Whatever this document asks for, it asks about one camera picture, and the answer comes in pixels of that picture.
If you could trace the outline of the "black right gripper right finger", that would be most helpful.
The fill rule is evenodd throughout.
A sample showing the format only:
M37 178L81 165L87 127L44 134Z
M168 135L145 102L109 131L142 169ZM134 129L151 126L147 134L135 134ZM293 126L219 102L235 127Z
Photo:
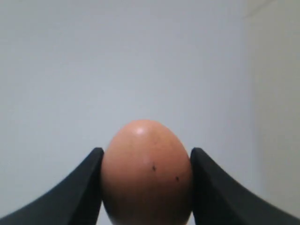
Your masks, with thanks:
M298 225L299 218L255 195L203 149L193 148L193 215L197 225Z

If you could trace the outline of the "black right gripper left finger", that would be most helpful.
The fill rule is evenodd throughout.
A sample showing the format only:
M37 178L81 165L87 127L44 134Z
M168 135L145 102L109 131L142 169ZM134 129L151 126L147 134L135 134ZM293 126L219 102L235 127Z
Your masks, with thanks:
M0 219L2 225L95 225L101 207L102 148L91 153L58 185Z

